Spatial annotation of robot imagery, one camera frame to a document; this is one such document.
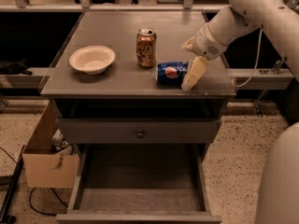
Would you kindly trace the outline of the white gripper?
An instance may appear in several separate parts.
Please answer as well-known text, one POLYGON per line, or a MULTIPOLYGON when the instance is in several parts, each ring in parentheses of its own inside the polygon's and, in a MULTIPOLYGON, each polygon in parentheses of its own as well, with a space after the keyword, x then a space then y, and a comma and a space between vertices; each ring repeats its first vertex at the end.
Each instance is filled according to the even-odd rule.
POLYGON ((181 84, 184 91, 191 90, 197 84, 208 68, 208 60, 215 60, 227 50, 227 46, 219 42, 210 32, 207 23, 200 28, 194 37, 183 43, 181 48, 198 55, 188 62, 187 73, 181 84))

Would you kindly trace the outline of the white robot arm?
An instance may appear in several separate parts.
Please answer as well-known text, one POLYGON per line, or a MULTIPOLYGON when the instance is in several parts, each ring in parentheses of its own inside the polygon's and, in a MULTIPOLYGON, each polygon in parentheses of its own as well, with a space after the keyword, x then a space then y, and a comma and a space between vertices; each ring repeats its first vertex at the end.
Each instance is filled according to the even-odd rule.
POLYGON ((237 38, 261 29, 299 77, 299 14, 283 0, 228 0, 218 14, 205 23, 181 48, 196 55, 189 63, 181 88, 191 90, 202 77, 208 62, 218 58, 237 38))

